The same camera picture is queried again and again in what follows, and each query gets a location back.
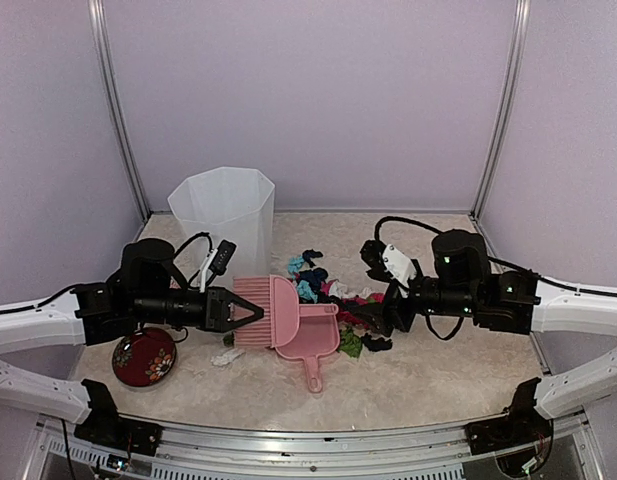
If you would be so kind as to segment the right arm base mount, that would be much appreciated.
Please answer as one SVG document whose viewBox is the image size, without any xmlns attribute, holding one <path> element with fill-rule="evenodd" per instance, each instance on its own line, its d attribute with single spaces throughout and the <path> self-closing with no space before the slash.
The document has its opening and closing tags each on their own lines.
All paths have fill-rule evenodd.
<svg viewBox="0 0 617 480">
<path fill-rule="evenodd" d="M 518 385 L 512 403 L 500 416 L 465 425 L 472 455 L 530 444 L 541 436 L 553 436 L 553 421 L 544 418 L 536 409 L 535 393 L 539 383 L 540 378 L 535 377 Z"/>
</svg>

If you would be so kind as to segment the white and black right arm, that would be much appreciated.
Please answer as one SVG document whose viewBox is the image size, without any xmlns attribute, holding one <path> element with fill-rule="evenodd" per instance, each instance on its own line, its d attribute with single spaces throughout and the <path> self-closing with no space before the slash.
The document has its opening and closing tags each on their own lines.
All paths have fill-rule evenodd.
<svg viewBox="0 0 617 480">
<path fill-rule="evenodd" d="M 386 334 L 409 331 L 416 316 L 445 316 L 469 318 L 495 332 L 617 338 L 617 288 L 559 281 L 510 264 L 495 273 L 484 238 L 465 230 L 437 232 L 431 248 L 434 276 L 425 275 L 417 260 L 378 237 L 362 246 L 368 276 L 388 286 L 382 302 Z M 561 374 L 519 385 L 512 412 L 499 423 L 500 436 L 519 444 L 537 429 L 538 415 L 554 419 L 615 392 L 617 347 Z"/>
</svg>

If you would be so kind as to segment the aluminium front rail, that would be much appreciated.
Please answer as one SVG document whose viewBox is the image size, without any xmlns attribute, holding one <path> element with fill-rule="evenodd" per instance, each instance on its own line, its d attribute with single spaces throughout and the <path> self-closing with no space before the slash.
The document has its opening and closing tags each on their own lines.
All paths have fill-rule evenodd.
<svg viewBox="0 0 617 480">
<path fill-rule="evenodd" d="M 154 456 L 134 454 L 129 468 L 107 467 L 114 450 L 64 438 L 42 418 L 31 438 L 24 478 L 90 479 L 99 469 L 119 479 L 498 479 L 510 452 L 475 455 L 458 422 L 347 432 L 274 432 L 166 422 Z"/>
</svg>

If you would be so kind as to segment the red floral lacquer bowl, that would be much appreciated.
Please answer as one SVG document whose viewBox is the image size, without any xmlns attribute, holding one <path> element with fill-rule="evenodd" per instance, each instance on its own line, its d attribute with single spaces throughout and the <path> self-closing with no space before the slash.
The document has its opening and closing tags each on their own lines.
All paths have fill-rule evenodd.
<svg viewBox="0 0 617 480">
<path fill-rule="evenodd" d="M 145 327 L 124 337 L 112 355 L 112 370 L 124 385 L 145 388 L 161 382 L 174 367 L 177 347 L 165 330 Z"/>
</svg>

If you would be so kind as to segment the pink hand brush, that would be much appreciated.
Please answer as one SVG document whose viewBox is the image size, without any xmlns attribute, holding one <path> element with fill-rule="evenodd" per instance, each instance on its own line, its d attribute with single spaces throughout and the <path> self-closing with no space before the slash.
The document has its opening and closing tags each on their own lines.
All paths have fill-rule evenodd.
<svg viewBox="0 0 617 480">
<path fill-rule="evenodd" d="M 238 277 L 233 287 L 264 312 L 260 320 L 234 331 L 237 348 L 276 348 L 294 339 L 299 330 L 299 298 L 290 280 L 277 275 Z"/>
</svg>

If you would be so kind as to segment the pink plastic dustpan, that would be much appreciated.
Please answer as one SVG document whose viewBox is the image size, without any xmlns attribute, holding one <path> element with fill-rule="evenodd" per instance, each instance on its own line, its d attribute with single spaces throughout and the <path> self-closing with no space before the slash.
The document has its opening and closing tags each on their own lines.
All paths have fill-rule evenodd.
<svg viewBox="0 0 617 480">
<path fill-rule="evenodd" d="M 301 361 L 311 393 L 321 393 L 323 380 L 319 360 L 336 352 L 340 344 L 335 304 L 299 306 L 299 328 L 286 345 L 276 347 L 277 354 L 288 361 Z"/>
</svg>

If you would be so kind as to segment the olive green paper scrap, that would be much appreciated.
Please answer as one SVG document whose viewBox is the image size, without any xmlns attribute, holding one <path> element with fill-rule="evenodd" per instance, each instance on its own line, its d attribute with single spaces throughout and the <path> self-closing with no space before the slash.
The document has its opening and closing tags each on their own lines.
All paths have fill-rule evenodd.
<svg viewBox="0 0 617 480">
<path fill-rule="evenodd" d="M 232 333 L 227 334 L 223 337 L 223 344 L 226 347 L 232 347 L 234 345 L 234 342 L 235 342 L 234 335 Z"/>
</svg>

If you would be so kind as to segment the translucent white plastic bin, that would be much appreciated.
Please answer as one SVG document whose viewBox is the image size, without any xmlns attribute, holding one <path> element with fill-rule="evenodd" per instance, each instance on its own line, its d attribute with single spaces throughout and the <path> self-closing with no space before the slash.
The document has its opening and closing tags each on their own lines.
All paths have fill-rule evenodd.
<svg viewBox="0 0 617 480">
<path fill-rule="evenodd" d="M 214 244 L 236 245 L 227 271 L 215 283 L 267 276 L 271 268 L 275 184 L 252 168 L 218 167 L 186 178 L 168 197 L 184 237 L 200 231 Z"/>
</svg>

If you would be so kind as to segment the light blue paper scrap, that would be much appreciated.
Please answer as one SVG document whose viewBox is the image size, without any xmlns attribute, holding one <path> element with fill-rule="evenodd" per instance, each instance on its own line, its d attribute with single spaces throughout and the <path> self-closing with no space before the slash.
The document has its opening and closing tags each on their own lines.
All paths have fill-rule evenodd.
<svg viewBox="0 0 617 480">
<path fill-rule="evenodd" d="M 291 278 L 297 278 L 305 265 L 302 256 L 291 257 L 287 264 L 287 272 Z"/>
</svg>

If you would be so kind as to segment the green paper scrap near dustpan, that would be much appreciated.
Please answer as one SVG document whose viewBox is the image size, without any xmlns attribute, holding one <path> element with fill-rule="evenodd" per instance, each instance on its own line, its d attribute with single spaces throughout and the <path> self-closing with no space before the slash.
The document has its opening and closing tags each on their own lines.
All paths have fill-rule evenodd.
<svg viewBox="0 0 617 480">
<path fill-rule="evenodd" d="M 345 353 L 348 357 L 358 359 L 363 349 L 361 337 L 352 327 L 340 331 L 340 343 L 337 351 Z"/>
</svg>

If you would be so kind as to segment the navy paper scrap far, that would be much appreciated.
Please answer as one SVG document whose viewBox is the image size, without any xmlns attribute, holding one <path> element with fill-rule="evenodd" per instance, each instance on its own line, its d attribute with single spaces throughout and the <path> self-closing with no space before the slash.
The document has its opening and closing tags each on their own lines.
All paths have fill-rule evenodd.
<svg viewBox="0 0 617 480">
<path fill-rule="evenodd" d="M 303 261 L 310 267 L 315 267 L 315 259 L 321 259 L 323 257 L 323 253 L 321 251 L 317 251 L 314 249 L 305 250 L 302 253 Z"/>
</svg>

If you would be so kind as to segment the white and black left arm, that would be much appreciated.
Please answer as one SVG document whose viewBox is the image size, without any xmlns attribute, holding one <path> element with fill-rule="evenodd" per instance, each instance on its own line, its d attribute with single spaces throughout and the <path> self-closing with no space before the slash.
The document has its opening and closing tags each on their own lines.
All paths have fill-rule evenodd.
<svg viewBox="0 0 617 480">
<path fill-rule="evenodd" d="M 92 346 L 129 336 L 145 324 L 227 333 L 263 318 L 264 310 L 223 287 L 189 287 L 176 250 L 148 238 L 126 245 L 104 282 L 68 286 L 46 300 L 0 307 L 0 405 L 87 421 L 109 445 L 128 434 L 106 385 L 66 381 L 13 367 L 3 355 L 48 346 Z"/>
</svg>

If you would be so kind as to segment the pile of coloured paper scraps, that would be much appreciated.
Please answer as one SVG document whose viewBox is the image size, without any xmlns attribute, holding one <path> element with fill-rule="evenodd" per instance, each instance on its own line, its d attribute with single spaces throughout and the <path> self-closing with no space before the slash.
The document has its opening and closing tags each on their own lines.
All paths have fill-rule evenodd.
<svg viewBox="0 0 617 480">
<path fill-rule="evenodd" d="M 305 304 L 335 304 L 338 307 L 337 321 L 351 326 L 357 326 L 373 332 L 363 321 L 349 313 L 355 305 L 381 304 L 384 295 L 364 289 L 361 292 L 350 292 L 339 280 L 329 280 L 328 272 L 323 268 L 301 270 L 297 278 L 289 280 L 294 285 L 300 302 Z"/>
</svg>

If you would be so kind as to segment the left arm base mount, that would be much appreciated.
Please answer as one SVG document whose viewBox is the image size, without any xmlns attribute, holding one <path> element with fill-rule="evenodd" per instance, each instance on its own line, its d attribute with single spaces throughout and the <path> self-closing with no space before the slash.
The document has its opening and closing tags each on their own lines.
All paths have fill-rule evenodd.
<svg viewBox="0 0 617 480">
<path fill-rule="evenodd" d="M 90 412 L 74 428 L 74 436 L 93 444 L 154 457 L 163 427 L 157 423 L 121 416 L 107 386 L 84 379 L 81 385 L 89 396 Z"/>
</svg>

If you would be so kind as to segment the black paper scrap right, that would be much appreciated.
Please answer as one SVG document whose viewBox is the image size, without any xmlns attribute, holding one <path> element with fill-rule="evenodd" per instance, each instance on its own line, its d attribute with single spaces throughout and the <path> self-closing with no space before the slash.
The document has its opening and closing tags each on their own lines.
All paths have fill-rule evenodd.
<svg viewBox="0 0 617 480">
<path fill-rule="evenodd" d="M 370 352 L 389 351 L 393 348 L 393 342 L 390 338 L 373 338 L 370 334 L 366 333 L 360 340 Z"/>
</svg>

